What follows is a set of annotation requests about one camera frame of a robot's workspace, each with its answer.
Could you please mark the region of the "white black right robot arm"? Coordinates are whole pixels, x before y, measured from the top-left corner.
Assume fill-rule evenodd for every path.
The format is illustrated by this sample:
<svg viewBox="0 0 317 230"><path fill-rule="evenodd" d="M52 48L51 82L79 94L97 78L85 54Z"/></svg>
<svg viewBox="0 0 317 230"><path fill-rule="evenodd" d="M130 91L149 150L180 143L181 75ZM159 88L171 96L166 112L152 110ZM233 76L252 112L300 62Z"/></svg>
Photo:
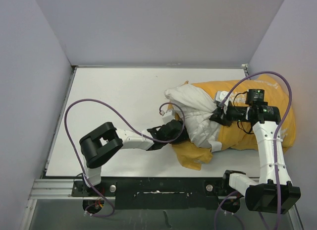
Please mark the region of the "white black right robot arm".
<svg viewBox="0 0 317 230"><path fill-rule="evenodd" d="M255 182L244 172L226 170L220 188L227 195L238 191L245 197L250 211L286 214L299 200L301 192L299 187L293 186L284 161L279 109L268 105L263 89L246 91L245 106L235 106L226 98L227 94L226 91L216 93L216 109L210 120L223 126L233 122L251 125L250 132L255 135L258 146L260 178Z"/></svg>

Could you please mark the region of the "blue yellow Mickey pillowcase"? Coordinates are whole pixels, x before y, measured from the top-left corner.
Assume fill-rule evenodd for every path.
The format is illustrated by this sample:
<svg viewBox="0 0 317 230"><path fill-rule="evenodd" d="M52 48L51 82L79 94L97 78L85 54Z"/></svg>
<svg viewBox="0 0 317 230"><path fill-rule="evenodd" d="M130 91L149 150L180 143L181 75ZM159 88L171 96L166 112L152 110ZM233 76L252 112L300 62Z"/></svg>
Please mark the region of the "blue yellow Mickey pillowcase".
<svg viewBox="0 0 317 230"><path fill-rule="evenodd" d="M192 83L192 85L202 88L214 99L217 91L229 91L236 83L236 80L229 80ZM270 106L278 107L282 115L285 113L288 105L288 95L276 80L265 74L255 80L244 81L230 94L229 100L233 101L236 106L245 106L245 91L249 89L263 89L265 91L264 100ZM174 109L173 105L174 103L171 103L169 109ZM246 134L237 127L235 122L229 127L221 125L218 141L222 143L220 151L228 148L236 150L257 149L255 135ZM203 163L208 164L211 161L214 153L211 149L196 147L190 139L180 144L173 144L172 148L183 167L198 171Z"/></svg>

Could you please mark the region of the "white pillow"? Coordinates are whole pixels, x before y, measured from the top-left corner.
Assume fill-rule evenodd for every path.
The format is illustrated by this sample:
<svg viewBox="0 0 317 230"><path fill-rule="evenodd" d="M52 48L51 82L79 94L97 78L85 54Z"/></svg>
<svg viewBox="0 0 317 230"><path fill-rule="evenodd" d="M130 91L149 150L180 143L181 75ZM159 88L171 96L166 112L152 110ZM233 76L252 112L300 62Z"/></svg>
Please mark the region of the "white pillow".
<svg viewBox="0 0 317 230"><path fill-rule="evenodd" d="M206 91L192 84L183 84L165 90L164 95L174 103L175 112L185 119L191 143L212 152L222 149L222 143L218 141L221 125L210 120L216 104Z"/></svg>

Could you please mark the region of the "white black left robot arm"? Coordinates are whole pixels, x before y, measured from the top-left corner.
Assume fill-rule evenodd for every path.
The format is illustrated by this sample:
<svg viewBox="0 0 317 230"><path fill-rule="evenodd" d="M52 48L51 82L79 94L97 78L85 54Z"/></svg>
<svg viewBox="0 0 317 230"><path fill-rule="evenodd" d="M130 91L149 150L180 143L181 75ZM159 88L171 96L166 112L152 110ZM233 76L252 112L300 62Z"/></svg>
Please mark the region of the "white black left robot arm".
<svg viewBox="0 0 317 230"><path fill-rule="evenodd" d="M91 196L100 192L102 166L120 149L154 151L166 144L180 144L187 140L189 136L181 120L174 119L162 126L143 130L140 134L116 129L112 122L106 122L79 141L85 159L83 190Z"/></svg>

